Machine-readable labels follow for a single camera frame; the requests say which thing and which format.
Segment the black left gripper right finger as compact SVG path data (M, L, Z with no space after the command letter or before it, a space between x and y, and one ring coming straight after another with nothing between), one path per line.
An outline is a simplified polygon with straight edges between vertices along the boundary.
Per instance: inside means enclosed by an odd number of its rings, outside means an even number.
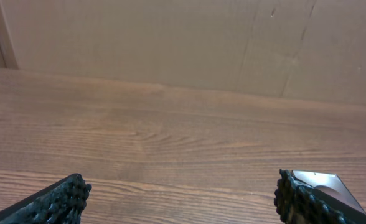
M274 205L287 224L366 224L365 214L280 170Z

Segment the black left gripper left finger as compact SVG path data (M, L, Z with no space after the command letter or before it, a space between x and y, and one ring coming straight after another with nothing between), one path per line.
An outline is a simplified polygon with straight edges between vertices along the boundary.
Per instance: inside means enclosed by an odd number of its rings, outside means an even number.
M81 174L71 174L1 210L0 224L80 224L91 189Z

